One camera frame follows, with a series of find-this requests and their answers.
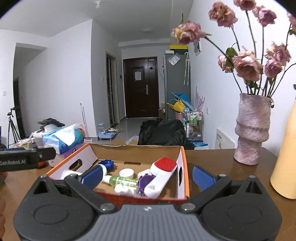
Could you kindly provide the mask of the blue jar lid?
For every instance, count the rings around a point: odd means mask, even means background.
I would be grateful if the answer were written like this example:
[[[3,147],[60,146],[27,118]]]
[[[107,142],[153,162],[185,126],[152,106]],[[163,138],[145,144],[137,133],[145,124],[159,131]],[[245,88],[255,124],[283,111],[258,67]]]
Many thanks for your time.
[[[106,159],[99,162],[100,165],[103,165],[106,167],[107,171],[113,171],[114,169],[114,161]]]

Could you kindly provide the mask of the clear glass cup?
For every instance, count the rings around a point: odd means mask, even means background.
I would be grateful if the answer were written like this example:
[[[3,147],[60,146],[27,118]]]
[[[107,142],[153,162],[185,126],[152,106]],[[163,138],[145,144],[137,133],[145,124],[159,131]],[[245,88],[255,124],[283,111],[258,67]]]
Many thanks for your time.
[[[37,148],[43,148],[44,143],[43,143],[43,136],[33,136],[32,137],[32,143],[37,147]]]

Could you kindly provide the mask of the orange cardboard box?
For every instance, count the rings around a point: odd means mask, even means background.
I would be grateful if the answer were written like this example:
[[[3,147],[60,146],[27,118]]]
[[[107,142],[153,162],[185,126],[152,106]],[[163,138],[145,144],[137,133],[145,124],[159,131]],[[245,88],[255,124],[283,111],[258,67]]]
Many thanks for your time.
[[[139,172],[148,169],[153,162],[163,157],[176,161],[177,170],[173,173],[159,198],[120,196],[114,192],[112,186],[102,182],[96,186],[94,192],[113,202],[117,207],[124,203],[183,203],[189,199],[190,189],[185,150],[179,146],[86,144],[56,165],[47,175],[51,179],[58,180],[62,172],[69,170],[76,162],[79,166],[77,171],[83,173],[99,161],[111,160],[114,161],[114,169],[109,172],[109,175],[118,175],[120,170],[131,168],[134,170],[134,177],[136,178]]]

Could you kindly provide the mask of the white rectangular container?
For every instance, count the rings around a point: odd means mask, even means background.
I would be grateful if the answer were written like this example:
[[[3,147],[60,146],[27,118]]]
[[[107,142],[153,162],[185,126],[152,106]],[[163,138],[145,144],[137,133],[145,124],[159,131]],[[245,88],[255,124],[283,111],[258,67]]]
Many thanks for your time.
[[[64,170],[62,172],[62,175],[60,177],[61,180],[64,180],[67,176],[71,175],[71,174],[74,174],[74,175],[78,175],[80,176],[82,173],[80,172],[76,172],[76,171],[72,171],[72,170]]]

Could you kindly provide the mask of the green spray bottle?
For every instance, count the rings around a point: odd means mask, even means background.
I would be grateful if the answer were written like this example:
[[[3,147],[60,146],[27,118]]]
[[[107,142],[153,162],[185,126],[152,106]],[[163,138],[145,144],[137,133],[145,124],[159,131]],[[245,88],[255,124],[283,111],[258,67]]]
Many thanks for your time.
[[[138,181],[135,179],[125,178],[120,176],[111,176],[111,175],[103,176],[102,182],[105,184],[109,184],[110,186],[113,186],[113,187],[115,187],[116,185],[122,185],[122,186],[128,186],[133,188],[137,188],[137,183],[138,183]]]

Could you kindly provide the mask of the white ribbed bottle cap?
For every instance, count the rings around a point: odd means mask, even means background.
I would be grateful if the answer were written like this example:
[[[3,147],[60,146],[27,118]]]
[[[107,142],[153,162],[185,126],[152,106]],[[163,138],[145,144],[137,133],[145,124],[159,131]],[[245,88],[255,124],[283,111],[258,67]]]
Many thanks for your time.
[[[131,168],[124,168],[119,171],[119,176],[123,178],[130,178],[133,179],[134,177],[134,170]]]

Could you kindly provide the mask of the red white lint brush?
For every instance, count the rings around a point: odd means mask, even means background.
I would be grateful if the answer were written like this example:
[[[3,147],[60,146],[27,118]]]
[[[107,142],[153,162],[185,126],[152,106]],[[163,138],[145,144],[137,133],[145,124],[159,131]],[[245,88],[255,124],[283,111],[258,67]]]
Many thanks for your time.
[[[155,175],[155,178],[145,187],[145,196],[151,199],[158,198],[176,168],[176,161],[167,157],[160,158],[153,162],[149,169],[149,174]]]

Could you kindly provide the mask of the dark wooden door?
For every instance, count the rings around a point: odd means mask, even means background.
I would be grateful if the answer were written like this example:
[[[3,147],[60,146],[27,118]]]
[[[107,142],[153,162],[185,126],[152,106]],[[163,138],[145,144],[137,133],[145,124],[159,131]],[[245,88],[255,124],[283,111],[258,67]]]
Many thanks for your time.
[[[159,114],[157,57],[123,61],[127,118],[156,118]]]

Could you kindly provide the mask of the dried pink roses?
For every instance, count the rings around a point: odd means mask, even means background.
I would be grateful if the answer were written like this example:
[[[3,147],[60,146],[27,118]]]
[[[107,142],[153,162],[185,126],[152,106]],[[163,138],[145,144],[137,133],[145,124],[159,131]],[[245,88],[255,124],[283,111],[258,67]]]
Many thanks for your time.
[[[199,42],[201,39],[207,40],[221,53],[218,56],[218,65],[222,72],[233,75],[241,93],[243,93],[242,88],[234,72],[236,72],[238,77],[243,79],[247,94],[272,98],[287,71],[295,66],[295,63],[292,63],[287,67],[288,63],[292,60],[288,49],[288,39],[289,36],[295,36],[295,16],[287,12],[287,18],[290,24],[285,43],[276,44],[272,42],[270,46],[266,47],[265,28],[275,24],[277,18],[276,13],[263,5],[257,5],[256,1],[233,1],[233,4],[246,14],[248,22],[247,30],[250,31],[253,44],[253,49],[251,50],[239,44],[234,30],[234,25],[238,22],[238,18],[234,10],[222,1],[215,1],[213,3],[211,9],[208,11],[208,17],[218,27],[228,28],[233,33],[235,42],[225,51],[210,39],[211,34],[202,30],[199,23],[193,21],[185,22],[183,13],[180,24],[176,28],[173,28],[172,34],[177,42],[182,45]],[[262,28],[262,51],[259,56],[257,56],[256,41],[249,12],[253,13]]]

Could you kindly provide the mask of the metal trolley rack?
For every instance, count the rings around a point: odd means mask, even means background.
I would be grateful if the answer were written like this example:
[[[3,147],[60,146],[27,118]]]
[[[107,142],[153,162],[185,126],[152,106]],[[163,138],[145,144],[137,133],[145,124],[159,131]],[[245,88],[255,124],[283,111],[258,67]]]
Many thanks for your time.
[[[204,114],[202,111],[186,111],[184,113],[186,136],[189,140],[202,141]]]

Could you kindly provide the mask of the blue tissue pack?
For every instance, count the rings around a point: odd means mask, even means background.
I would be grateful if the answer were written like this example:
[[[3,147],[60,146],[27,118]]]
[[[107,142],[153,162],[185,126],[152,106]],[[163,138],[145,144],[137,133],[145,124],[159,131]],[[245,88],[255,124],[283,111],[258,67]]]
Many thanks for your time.
[[[83,142],[85,136],[84,128],[81,124],[57,128],[43,135],[45,148],[54,148],[57,154],[67,152],[77,144]]]

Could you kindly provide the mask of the pink textured vase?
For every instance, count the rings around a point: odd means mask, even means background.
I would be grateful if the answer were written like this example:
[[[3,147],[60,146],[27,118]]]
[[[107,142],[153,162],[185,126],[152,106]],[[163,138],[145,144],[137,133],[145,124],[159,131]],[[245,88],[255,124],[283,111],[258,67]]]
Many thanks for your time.
[[[241,164],[258,164],[262,143],[269,139],[272,99],[240,94],[235,133],[238,136],[234,159]]]

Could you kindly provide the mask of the white spray bottle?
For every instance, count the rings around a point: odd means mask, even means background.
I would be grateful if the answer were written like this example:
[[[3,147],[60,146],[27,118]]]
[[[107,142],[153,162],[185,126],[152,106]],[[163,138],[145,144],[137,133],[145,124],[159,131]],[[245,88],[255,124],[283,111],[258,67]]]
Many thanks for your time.
[[[138,197],[137,189],[132,186],[117,184],[114,187],[114,192],[121,196]]]

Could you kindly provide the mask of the grey refrigerator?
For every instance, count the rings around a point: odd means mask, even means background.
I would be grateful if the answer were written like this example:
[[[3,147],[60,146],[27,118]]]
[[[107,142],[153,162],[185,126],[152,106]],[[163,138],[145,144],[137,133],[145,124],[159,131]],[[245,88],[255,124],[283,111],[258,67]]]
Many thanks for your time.
[[[175,111],[168,105],[176,98],[173,93],[185,94],[191,101],[191,80],[189,75],[185,78],[186,57],[186,54],[179,53],[163,55],[166,120],[175,119]]]

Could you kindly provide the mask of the purple jar lid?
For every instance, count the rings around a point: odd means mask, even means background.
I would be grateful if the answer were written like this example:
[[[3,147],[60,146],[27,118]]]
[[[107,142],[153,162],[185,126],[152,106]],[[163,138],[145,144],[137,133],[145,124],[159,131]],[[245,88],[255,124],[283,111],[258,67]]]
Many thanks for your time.
[[[153,174],[144,174],[138,178],[137,190],[141,196],[145,196],[144,189],[145,187],[155,178]]]

